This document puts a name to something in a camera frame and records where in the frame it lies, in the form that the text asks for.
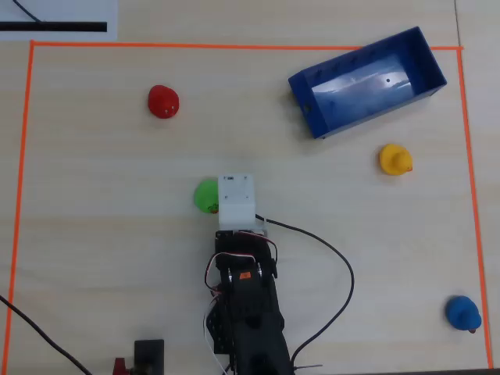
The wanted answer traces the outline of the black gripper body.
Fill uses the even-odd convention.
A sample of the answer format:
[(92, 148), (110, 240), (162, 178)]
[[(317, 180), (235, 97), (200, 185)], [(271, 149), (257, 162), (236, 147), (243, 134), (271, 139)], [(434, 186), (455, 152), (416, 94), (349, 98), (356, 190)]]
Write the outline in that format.
[(249, 232), (219, 230), (215, 234), (215, 252), (270, 254), (270, 247), (262, 236)]

